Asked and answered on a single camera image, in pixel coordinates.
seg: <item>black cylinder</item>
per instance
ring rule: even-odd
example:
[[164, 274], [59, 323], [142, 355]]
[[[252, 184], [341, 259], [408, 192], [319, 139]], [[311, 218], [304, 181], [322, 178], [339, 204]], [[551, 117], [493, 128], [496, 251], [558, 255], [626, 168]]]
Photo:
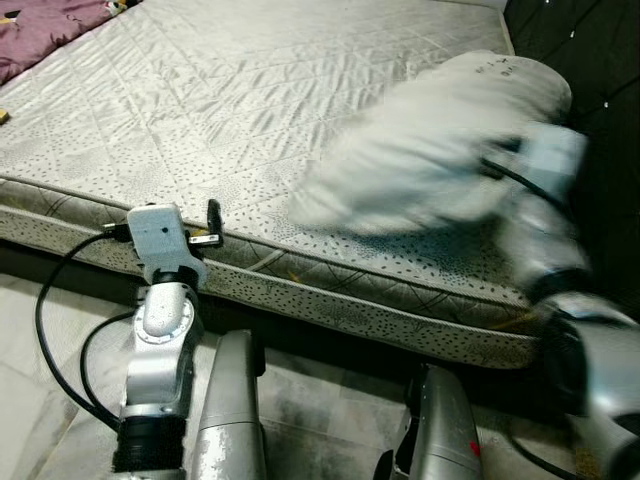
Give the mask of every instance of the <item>black cylinder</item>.
[[182, 467], [186, 420], [176, 416], [130, 417], [120, 424], [113, 471], [174, 470]]

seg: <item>white quilted mattress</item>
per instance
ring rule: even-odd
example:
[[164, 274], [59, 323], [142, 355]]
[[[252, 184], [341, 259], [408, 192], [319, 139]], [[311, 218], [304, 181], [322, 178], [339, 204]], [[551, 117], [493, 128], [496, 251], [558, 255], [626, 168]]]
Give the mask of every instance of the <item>white quilted mattress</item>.
[[[202, 223], [216, 198], [232, 240], [210, 254], [228, 268], [209, 293], [321, 322], [308, 307], [260, 303], [247, 279], [230, 287], [233, 271], [323, 291], [347, 310], [365, 302], [438, 328], [469, 326], [470, 341], [474, 328], [509, 331], [526, 305], [490, 226], [324, 236], [290, 224], [286, 212], [290, 189], [358, 110], [476, 49], [511, 53], [496, 10], [427, 0], [145, 0], [0, 87], [13, 117], [0, 127], [0, 236], [62, 253], [104, 212], [175, 202]], [[86, 260], [135, 269], [126, 255]], [[342, 323], [352, 315], [340, 312], [323, 318], [349, 331]], [[410, 334], [386, 338], [393, 326], [361, 327], [351, 333], [480, 363], [449, 347], [442, 354], [446, 342], [425, 347]]]

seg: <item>white fabric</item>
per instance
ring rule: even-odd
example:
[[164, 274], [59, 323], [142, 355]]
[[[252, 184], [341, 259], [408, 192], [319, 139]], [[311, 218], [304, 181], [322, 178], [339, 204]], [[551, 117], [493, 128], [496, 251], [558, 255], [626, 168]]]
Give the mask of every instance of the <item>white fabric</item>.
[[479, 174], [479, 158], [531, 121], [561, 120], [570, 104], [567, 82], [541, 63], [460, 55], [364, 111], [293, 193], [290, 219], [358, 234], [481, 219], [510, 181]]

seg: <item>purple blanket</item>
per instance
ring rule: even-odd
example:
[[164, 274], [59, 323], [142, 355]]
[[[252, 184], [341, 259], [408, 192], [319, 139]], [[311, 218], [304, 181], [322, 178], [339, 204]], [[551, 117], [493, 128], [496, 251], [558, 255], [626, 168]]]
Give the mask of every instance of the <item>purple blanket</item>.
[[0, 1], [0, 85], [139, 1]]

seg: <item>cable connector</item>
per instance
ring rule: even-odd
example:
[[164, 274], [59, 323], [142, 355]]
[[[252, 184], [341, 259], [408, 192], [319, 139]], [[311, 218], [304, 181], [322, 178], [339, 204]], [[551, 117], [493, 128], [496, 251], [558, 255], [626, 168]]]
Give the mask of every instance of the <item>cable connector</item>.
[[127, 243], [133, 240], [129, 225], [126, 223], [107, 223], [102, 228], [117, 242]]

